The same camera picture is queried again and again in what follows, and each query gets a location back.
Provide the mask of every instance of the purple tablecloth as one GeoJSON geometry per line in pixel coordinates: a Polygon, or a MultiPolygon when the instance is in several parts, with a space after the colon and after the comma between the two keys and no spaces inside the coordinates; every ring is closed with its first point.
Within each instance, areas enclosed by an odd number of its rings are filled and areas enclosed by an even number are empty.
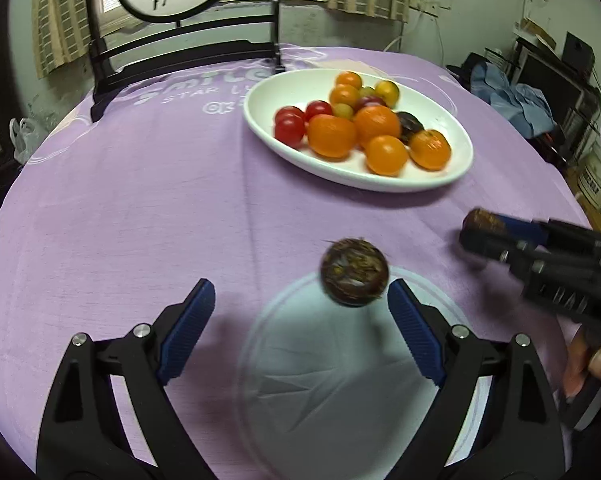
{"type": "MultiPolygon", "coordinates": [[[[559,381],[565,345],[557,321],[522,306],[506,269],[471,264],[455,244],[478,205],[587,225],[558,172],[429,62],[351,48],[288,48],[285,58],[295,68],[303,58],[361,60],[426,94],[468,131],[473,168],[445,189],[404,195],[344,187],[295,168],[242,116],[248,88],[270,74],[262,62],[133,86],[97,124],[86,98],[26,165],[0,211],[0,431],[30,466],[71,335],[122,336],[205,277],[216,285],[216,312],[167,393],[221,479],[262,478],[231,436],[238,356],[263,307],[316,270],[326,240],[343,237],[364,237],[392,265],[426,276],[479,336],[530,334],[552,383],[559,381]]],[[[130,411],[123,402],[123,415],[130,411]]],[[[142,448],[137,435],[132,447],[142,448]]]]}

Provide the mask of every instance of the silver bolt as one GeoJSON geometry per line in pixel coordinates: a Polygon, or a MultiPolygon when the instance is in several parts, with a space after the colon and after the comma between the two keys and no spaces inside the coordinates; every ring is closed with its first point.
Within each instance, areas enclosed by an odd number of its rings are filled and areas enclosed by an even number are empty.
{"type": "Polygon", "coordinates": [[[531,272],[535,272],[536,274],[540,274],[543,270],[545,270],[545,263],[543,260],[536,260],[531,266],[531,272]]]}
{"type": "Polygon", "coordinates": [[[454,325],[451,333],[458,339],[466,339],[469,337],[469,329],[465,325],[454,325]]]}
{"type": "Polygon", "coordinates": [[[146,337],[149,335],[149,332],[151,332],[151,325],[147,323],[141,323],[134,327],[134,335],[136,337],[146,337]]]}
{"type": "Polygon", "coordinates": [[[75,336],[73,336],[73,338],[71,338],[71,344],[74,346],[84,345],[85,341],[87,341],[87,334],[82,332],[78,332],[75,334],[75,336]]]}
{"type": "Polygon", "coordinates": [[[531,339],[529,339],[527,334],[519,334],[516,336],[516,343],[522,347],[526,347],[531,344],[531,339]]]}

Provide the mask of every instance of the yellow-green fruit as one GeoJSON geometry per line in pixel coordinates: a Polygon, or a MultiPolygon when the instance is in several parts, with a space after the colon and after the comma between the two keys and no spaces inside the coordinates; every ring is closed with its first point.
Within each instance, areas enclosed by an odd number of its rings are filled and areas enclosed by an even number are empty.
{"type": "Polygon", "coordinates": [[[371,86],[363,86],[360,89],[360,97],[371,97],[372,95],[375,95],[376,91],[371,87],[371,86]]]}
{"type": "Polygon", "coordinates": [[[351,121],[353,119],[353,108],[345,103],[338,103],[333,106],[333,114],[336,117],[341,117],[351,121]]]}
{"type": "Polygon", "coordinates": [[[393,81],[381,81],[376,85],[375,94],[382,97],[389,108],[393,108],[400,97],[400,90],[393,81]]]}

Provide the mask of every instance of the blue rubber pad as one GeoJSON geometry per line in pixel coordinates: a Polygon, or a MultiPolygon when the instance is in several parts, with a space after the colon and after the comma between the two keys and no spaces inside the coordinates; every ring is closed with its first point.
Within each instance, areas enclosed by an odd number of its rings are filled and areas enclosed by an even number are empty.
{"type": "Polygon", "coordinates": [[[496,215],[507,227],[509,234],[517,240],[525,240],[535,245],[546,245],[549,234],[538,224],[525,222],[510,216],[496,215]]]}
{"type": "Polygon", "coordinates": [[[187,359],[212,316],[215,303],[216,290],[212,282],[206,282],[186,305],[160,349],[160,366],[156,377],[162,386],[183,372],[187,359]]]}
{"type": "Polygon", "coordinates": [[[437,386],[442,386],[447,375],[442,366],[440,342],[398,280],[389,285],[387,301],[389,312],[394,317],[420,373],[437,386]]]}

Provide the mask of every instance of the white plastic bag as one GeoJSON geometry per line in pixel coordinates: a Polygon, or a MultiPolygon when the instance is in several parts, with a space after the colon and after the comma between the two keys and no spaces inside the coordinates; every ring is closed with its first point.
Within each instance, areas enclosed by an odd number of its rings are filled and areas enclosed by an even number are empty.
{"type": "Polygon", "coordinates": [[[21,164],[25,164],[42,142],[47,138],[49,132],[33,119],[16,119],[9,122],[9,138],[14,145],[14,158],[21,164]]]}

